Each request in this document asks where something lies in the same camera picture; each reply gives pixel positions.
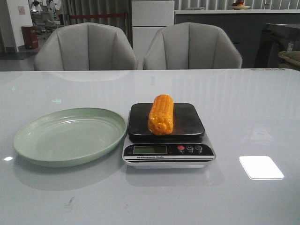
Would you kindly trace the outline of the orange corn cob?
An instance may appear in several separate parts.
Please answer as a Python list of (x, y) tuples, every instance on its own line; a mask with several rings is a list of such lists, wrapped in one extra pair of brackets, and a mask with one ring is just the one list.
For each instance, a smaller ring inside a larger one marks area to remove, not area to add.
[(173, 131), (173, 99), (166, 94), (154, 99), (149, 113), (148, 128), (154, 135), (169, 135)]

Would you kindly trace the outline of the dark grey counter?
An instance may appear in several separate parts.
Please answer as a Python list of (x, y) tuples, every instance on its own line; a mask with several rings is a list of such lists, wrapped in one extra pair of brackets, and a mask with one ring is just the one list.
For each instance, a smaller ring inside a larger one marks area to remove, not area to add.
[(300, 24), (298, 9), (176, 10), (175, 24), (192, 22), (222, 28), (243, 58), (243, 68), (254, 68), (261, 32), (268, 23)]

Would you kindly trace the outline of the fruit bowl on counter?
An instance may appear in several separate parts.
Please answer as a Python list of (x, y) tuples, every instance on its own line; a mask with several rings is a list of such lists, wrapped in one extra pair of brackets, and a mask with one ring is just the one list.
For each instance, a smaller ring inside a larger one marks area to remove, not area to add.
[(249, 9), (250, 6), (246, 6), (244, 0), (236, 0), (231, 4), (230, 8), (234, 10), (245, 10)]

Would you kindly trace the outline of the digital kitchen scale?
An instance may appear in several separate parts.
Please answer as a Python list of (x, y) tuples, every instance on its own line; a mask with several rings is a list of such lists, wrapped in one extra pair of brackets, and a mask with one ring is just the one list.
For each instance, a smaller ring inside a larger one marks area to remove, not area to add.
[(123, 161), (138, 169), (203, 168), (216, 159), (195, 107), (174, 103), (174, 126), (169, 135), (153, 135), (148, 129), (152, 103), (131, 107)]

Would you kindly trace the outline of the red bin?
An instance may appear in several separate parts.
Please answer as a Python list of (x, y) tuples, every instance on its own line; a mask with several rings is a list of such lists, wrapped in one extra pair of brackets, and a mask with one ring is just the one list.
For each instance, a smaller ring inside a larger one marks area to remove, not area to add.
[(35, 26), (22, 26), (22, 35), (24, 40), (24, 45), (26, 49), (36, 49), (38, 48), (38, 38), (36, 35)]

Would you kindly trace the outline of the beige cushion at right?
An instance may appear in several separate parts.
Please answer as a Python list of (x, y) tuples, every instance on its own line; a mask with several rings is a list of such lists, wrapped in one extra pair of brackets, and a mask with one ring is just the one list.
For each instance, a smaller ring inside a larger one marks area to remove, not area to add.
[(300, 70), (300, 52), (299, 51), (281, 51), (278, 53), (281, 59), (279, 68), (290, 68)]

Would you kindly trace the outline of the white cabinet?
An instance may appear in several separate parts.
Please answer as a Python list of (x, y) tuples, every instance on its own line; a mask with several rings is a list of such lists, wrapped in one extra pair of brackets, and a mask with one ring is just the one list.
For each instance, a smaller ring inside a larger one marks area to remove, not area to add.
[(138, 69), (143, 68), (143, 58), (156, 32), (174, 23), (173, 0), (133, 0), (132, 35), (133, 50)]

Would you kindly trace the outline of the light green plate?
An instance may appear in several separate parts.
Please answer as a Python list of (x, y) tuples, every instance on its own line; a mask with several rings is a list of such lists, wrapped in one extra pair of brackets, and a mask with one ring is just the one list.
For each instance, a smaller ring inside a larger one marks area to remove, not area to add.
[(126, 130), (126, 120), (116, 112), (74, 108), (26, 124), (16, 133), (13, 145), (33, 164), (68, 167), (106, 155), (120, 143)]

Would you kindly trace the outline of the dark appliance at right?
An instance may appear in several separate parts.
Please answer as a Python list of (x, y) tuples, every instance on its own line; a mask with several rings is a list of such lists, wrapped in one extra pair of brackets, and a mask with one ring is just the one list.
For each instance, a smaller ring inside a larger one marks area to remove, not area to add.
[(299, 49), (299, 24), (268, 23), (261, 32), (254, 67), (277, 68), (282, 63), (282, 59), (278, 56), (279, 52)]

